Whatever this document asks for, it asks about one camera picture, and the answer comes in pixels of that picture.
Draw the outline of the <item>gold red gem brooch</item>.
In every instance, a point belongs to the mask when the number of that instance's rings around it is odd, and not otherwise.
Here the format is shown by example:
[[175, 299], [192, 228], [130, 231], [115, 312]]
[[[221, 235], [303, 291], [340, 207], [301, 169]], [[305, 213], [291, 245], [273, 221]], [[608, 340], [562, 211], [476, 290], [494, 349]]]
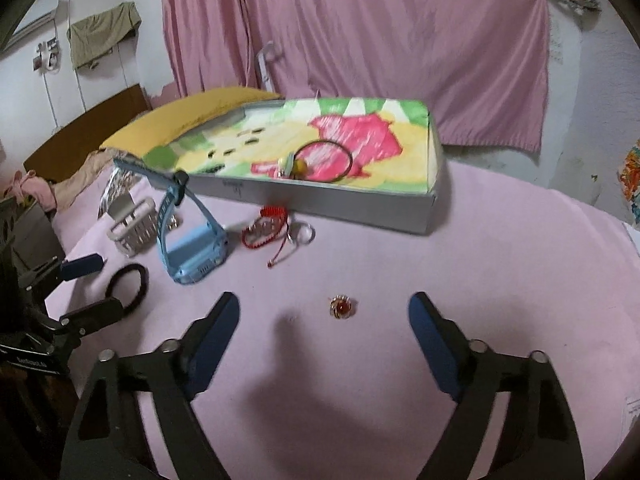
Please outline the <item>gold red gem brooch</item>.
[[330, 315], [338, 320], [351, 318], [356, 312], [357, 303], [346, 295], [336, 295], [329, 300]]

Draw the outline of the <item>olive green hanging cloth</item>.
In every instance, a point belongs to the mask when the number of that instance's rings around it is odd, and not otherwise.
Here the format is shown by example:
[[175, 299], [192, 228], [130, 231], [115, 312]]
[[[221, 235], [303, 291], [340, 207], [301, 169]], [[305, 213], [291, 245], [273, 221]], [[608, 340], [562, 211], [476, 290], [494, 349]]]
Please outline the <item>olive green hanging cloth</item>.
[[126, 1], [70, 24], [67, 40], [73, 69], [92, 65], [109, 54], [122, 40], [134, 36], [141, 23], [136, 4]]

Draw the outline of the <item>blue smart watch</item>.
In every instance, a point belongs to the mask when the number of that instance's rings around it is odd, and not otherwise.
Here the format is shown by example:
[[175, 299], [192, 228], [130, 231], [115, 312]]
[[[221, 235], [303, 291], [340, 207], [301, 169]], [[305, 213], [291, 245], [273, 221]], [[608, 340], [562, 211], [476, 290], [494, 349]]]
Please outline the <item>blue smart watch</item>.
[[[190, 190], [188, 182], [189, 176], [182, 170], [178, 170], [168, 180], [156, 222], [160, 260], [169, 277], [180, 285], [192, 285], [206, 278], [226, 261], [229, 248], [226, 230]], [[169, 220], [186, 197], [198, 208], [205, 222], [168, 246]]]

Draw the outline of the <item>wall socket with plugs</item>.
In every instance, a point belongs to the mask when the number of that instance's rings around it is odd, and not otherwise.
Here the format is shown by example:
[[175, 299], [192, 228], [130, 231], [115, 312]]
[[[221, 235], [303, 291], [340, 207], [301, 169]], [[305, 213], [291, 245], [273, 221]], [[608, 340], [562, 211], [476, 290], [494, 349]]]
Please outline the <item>wall socket with plugs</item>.
[[36, 45], [32, 58], [34, 72], [54, 72], [60, 65], [60, 43], [53, 37]]

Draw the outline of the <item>white hair claw clip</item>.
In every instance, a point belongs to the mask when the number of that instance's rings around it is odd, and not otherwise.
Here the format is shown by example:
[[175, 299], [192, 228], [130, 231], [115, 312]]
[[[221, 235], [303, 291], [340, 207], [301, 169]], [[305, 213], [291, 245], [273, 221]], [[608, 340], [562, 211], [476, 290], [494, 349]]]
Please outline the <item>white hair claw clip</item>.
[[113, 223], [106, 235], [126, 257], [145, 252], [157, 238], [157, 211], [152, 197], [137, 202], [129, 193], [117, 197], [107, 209]]

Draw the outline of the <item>black elastic with yellow bead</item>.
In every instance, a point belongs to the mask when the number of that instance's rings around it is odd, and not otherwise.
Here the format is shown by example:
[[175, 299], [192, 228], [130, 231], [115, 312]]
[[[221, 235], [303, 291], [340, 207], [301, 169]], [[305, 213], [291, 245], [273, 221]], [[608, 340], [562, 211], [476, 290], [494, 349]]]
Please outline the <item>black elastic with yellow bead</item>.
[[277, 176], [290, 180], [333, 183], [352, 171], [352, 152], [333, 140], [310, 141], [277, 162]]

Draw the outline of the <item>pink bed sheet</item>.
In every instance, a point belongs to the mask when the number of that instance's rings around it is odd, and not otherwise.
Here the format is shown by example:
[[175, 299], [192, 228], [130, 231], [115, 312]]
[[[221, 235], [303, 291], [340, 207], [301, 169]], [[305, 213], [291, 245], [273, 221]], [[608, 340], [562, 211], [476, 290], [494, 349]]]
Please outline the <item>pink bed sheet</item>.
[[[453, 163], [444, 185], [427, 236], [314, 218], [314, 240], [275, 266], [272, 247], [240, 247], [193, 286], [148, 252], [144, 304], [82, 342], [74, 383], [100, 351], [151, 351], [234, 292], [239, 326], [193, 404], [230, 476], [413, 479], [454, 408], [409, 324], [409, 299], [425, 292], [466, 336], [548, 354], [595, 477], [639, 393], [634, 243], [609, 214], [502, 174]], [[356, 301], [351, 318], [330, 315], [336, 295]]]

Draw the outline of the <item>pink curtain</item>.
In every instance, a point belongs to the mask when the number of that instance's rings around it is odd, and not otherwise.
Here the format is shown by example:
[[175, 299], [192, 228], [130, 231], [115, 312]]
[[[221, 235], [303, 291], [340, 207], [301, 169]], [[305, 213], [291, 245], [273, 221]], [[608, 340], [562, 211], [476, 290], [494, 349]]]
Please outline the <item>pink curtain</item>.
[[547, 0], [162, 0], [182, 96], [277, 92], [418, 100], [448, 145], [538, 153], [548, 96]]

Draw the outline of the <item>colourful painted tray box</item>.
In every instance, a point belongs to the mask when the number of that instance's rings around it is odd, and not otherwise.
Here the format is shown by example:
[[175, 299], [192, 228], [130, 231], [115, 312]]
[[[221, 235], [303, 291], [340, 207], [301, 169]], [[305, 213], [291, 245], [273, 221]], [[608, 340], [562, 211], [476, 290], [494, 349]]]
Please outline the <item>colourful painted tray box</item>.
[[200, 195], [425, 234], [442, 148], [421, 101], [268, 99], [197, 110], [173, 102], [105, 142]]

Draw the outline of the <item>colourful wall drawing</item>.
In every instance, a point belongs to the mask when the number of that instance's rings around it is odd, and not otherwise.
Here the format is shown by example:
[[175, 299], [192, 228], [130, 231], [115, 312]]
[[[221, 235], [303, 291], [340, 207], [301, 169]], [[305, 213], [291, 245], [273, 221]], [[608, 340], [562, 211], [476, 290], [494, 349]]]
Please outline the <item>colourful wall drawing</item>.
[[623, 196], [634, 218], [634, 224], [638, 226], [640, 219], [640, 141], [637, 141], [625, 156], [623, 165], [617, 171], [617, 179], [620, 181]]

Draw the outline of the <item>yellow pillow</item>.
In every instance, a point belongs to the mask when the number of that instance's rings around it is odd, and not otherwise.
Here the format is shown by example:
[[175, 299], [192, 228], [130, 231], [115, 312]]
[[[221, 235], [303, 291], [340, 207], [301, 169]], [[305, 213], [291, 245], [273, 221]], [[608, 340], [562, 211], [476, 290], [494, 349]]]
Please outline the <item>yellow pillow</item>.
[[107, 138], [100, 148], [114, 148], [142, 157], [193, 128], [244, 104], [280, 99], [280, 94], [248, 87], [213, 88], [186, 96], [130, 122]]

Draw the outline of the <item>brown wooden headboard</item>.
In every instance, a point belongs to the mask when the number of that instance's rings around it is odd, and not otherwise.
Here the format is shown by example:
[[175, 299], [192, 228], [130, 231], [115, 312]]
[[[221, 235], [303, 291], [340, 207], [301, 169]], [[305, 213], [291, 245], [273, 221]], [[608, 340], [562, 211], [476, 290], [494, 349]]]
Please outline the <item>brown wooden headboard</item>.
[[58, 130], [26, 158], [24, 168], [43, 179], [62, 182], [107, 138], [148, 110], [148, 101], [138, 84], [122, 90]]

